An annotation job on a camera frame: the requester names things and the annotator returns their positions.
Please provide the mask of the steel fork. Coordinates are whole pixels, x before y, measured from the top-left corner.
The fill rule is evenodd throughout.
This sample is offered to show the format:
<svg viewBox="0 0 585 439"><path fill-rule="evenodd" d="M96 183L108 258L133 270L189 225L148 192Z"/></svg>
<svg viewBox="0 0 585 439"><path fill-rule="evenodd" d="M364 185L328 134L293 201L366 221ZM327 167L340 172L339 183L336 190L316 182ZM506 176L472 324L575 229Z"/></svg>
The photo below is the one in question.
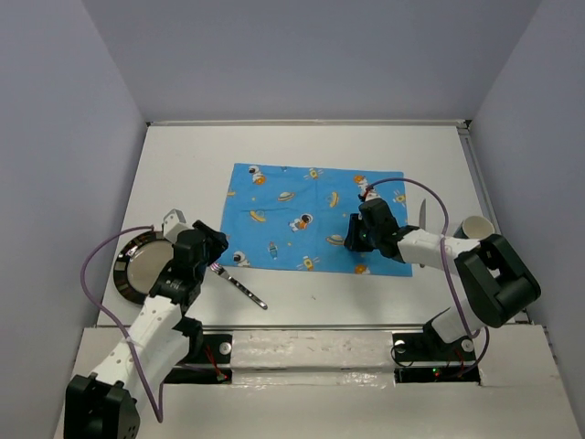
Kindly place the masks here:
<svg viewBox="0 0 585 439"><path fill-rule="evenodd" d="M230 275L229 272L222 265L214 262L209 266L209 268L213 273L215 273L222 279L228 281L230 284L236 287L241 293L246 295L255 305L259 306L263 310L268 309L268 305L263 300L261 300L257 295L255 295L240 281L238 281L232 275Z"/></svg>

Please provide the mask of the blue space-print cloth placemat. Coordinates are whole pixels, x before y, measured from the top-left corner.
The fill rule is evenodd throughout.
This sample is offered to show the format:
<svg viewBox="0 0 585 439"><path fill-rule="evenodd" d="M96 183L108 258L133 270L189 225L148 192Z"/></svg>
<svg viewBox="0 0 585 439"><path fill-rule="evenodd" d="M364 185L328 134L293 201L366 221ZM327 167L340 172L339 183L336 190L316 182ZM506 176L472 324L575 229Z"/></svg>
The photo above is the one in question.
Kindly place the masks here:
<svg viewBox="0 0 585 439"><path fill-rule="evenodd" d="M237 163L220 229L224 266L410 277L408 264L351 252L344 240L359 194L370 183L399 225L408 221L402 173Z"/></svg>

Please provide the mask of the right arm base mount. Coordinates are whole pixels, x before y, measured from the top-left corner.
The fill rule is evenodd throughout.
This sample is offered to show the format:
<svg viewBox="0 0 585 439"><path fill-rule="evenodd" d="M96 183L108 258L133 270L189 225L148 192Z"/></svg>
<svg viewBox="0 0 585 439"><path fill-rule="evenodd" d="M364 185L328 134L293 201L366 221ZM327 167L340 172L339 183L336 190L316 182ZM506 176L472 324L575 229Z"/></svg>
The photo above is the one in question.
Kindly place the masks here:
<svg viewBox="0 0 585 439"><path fill-rule="evenodd" d="M461 337L438 348L425 344L422 332L392 335L390 357L397 384L481 382L474 343Z"/></svg>

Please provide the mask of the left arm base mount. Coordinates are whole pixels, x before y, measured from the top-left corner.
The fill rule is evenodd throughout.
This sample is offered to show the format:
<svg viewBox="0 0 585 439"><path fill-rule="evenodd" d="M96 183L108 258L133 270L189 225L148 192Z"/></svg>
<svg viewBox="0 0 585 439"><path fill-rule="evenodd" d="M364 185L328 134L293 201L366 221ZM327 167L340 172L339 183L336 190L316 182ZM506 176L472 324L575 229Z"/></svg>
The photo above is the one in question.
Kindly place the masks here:
<svg viewBox="0 0 585 439"><path fill-rule="evenodd" d="M216 385L230 384L233 371L230 365L233 336L211 332L203 336L197 354L189 354L175 365L165 377L165 384Z"/></svg>

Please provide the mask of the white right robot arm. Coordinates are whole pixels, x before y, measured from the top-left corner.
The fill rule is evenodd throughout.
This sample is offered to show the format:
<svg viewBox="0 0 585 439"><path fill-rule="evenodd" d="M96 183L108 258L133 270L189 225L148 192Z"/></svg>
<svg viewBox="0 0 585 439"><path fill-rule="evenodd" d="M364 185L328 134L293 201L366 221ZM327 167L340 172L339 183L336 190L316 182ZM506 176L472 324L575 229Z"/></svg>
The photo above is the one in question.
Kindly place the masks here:
<svg viewBox="0 0 585 439"><path fill-rule="evenodd" d="M484 327L501 327L541 296L535 276L503 236L459 239L400 226L381 198L362 203L358 213L350 215L345 247L442 270L449 284L454 275L460 279L465 298L455 298L453 306L425 323L416 341L433 359L444 357L455 342Z"/></svg>

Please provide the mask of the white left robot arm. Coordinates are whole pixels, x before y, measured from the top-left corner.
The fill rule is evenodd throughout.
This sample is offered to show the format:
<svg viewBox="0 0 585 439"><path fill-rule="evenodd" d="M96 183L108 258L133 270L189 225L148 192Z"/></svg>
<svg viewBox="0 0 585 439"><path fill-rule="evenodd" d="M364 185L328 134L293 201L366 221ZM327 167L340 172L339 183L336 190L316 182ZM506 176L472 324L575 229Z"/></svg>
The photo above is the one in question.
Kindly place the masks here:
<svg viewBox="0 0 585 439"><path fill-rule="evenodd" d="M156 276L133 323L125 326L102 303L96 304L122 336L89 374L71 378L64 404L66 438L134 438L146 406L161 423L165 378L201 353L202 325L186 313L200 294L208 266L228 248L228 239L200 220L186 225L177 217L165 219L163 236L173 256Z"/></svg>

